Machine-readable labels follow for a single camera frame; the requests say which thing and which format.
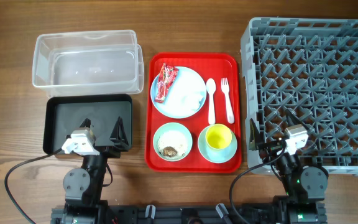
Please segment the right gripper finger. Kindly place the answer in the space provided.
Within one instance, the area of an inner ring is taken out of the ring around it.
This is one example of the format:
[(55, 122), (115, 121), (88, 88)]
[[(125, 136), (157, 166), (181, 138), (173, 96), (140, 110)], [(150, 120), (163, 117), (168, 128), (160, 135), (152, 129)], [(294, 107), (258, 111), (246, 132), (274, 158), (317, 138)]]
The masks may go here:
[(285, 115), (286, 115), (286, 121), (288, 126), (296, 126), (300, 124), (307, 131), (309, 130), (309, 128), (303, 122), (301, 122), (289, 109), (285, 110)]
[(259, 146), (262, 143), (259, 129), (256, 127), (256, 124), (253, 119), (250, 119), (250, 139), (249, 139), (249, 149), (251, 151), (258, 151)]

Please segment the red snack wrapper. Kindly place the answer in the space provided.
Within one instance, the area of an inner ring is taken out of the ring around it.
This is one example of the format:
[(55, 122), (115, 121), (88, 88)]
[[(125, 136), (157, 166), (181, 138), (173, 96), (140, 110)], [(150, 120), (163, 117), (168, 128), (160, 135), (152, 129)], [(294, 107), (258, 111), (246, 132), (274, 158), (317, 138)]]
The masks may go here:
[(178, 69), (174, 66), (164, 63), (161, 67), (160, 73), (157, 78), (157, 94), (155, 101), (157, 103), (163, 103), (169, 93), (170, 87), (176, 80), (178, 75)]

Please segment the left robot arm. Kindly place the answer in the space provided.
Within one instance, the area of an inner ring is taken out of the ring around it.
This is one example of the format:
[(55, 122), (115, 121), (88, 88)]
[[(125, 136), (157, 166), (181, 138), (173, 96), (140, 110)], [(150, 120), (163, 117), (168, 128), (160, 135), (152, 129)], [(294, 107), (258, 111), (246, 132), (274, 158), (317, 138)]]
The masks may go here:
[(76, 128), (62, 146), (66, 154), (72, 152), (83, 157), (80, 168), (72, 169), (63, 179), (65, 205), (62, 217), (57, 223), (117, 223), (118, 219), (109, 208), (108, 202), (101, 200), (101, 192), (108, 184), (104, 183), (105, 173), (111, 173), (109, 158), (119, 158), (121, 152), (129, 150), (124, 123), (118, 117), (109, 140), (111, 146), (97, 146), (96, 136), (91, 130), (91, 120), (86, 118)]

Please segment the brown food scrap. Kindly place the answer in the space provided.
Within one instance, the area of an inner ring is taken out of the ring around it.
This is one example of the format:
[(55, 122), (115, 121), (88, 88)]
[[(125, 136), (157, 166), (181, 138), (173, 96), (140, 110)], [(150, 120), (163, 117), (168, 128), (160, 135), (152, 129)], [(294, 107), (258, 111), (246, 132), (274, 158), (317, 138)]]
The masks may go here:
[(177, 150), (171, 146), (167, 146), (163, 148), (162, 152), (163, 152), (163, 156), (165, 157), (175, 157), (178, 154)]

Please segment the white rice pile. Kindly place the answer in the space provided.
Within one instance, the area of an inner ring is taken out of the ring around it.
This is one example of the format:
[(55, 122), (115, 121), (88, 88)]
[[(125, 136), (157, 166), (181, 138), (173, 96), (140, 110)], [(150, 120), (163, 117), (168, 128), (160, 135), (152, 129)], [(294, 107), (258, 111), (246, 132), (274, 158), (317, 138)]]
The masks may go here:
[(167, 146), (174, 147), (178, 152), (178, 154), (175, 157), (167, 157), (167, 158), (173, 159), (176, 157), (183, 156), (188, 148), (186, 136), (179, 131), (167, 131), (163, 133), (157, 139), (157, 149), (162, 156), (163, 156), (163, 152), (162, 152), (163, 148)]

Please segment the light blue bowl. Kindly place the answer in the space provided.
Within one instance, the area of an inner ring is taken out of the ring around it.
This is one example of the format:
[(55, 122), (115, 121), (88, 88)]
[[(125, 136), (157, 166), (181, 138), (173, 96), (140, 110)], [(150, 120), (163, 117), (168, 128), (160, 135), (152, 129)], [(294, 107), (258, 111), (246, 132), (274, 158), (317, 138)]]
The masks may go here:
[(200, 135), (198, 136), (198, 150), (201, 155), (207, 160), (215, 164), (222, 164), (225, 162), (230, 161), (237, 151), (237, 139), (235, 134), (229, 129), (231, 134), (231, 142), (230, 144), (224, 149), (213, 149), (210, 147), (206, 140), (206, 133), (212, 125), (209, 125), (202, 130)]

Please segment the white napkin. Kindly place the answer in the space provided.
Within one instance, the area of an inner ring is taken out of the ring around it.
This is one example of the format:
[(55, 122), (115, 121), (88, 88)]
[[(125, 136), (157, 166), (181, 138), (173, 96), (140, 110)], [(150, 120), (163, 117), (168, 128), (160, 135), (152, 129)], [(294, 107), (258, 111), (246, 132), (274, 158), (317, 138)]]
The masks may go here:
[(180, 106), (185, 110), (197, 110), (204, 96), (201, 92), (190, 92), (180, 98)]

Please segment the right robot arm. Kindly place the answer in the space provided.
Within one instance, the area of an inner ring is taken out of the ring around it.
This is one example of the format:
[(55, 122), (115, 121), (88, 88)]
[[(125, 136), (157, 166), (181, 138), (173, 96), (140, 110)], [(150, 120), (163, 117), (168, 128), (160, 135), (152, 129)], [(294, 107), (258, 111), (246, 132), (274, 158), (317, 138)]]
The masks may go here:
[(250, 120), (249, 149), (257, 151), (262, 164), (269, 165), (286, 191), (271, 203), (244, 206), (244, 215), (251, 223), (326, 223), (324, 205), (328, 172), (321, 166), (302, 164), (297, 150), (306, 146), (308, 128), (289, 110), (284, 137), (266, 142)]

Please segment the yellow plastic cup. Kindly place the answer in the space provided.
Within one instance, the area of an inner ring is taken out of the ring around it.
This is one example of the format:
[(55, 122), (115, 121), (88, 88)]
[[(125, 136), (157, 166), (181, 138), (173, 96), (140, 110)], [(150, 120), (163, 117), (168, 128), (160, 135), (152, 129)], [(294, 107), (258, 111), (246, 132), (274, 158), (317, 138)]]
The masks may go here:
[(227, 148), (232, 141), (231, 130), (223, 124), (213, 124), (206, 130), (206, 143), (214, 150)]

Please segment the green bowl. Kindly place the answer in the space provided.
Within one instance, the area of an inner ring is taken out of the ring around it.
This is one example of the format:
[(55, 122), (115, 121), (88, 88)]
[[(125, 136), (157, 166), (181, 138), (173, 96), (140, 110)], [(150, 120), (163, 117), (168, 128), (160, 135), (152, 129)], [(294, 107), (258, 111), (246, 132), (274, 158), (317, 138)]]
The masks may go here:
[(152, 145), (159, 158), (168, 162), (177, 162), (190, 153), (193, 137), (184, 125), (166, 123), (156, 130)]

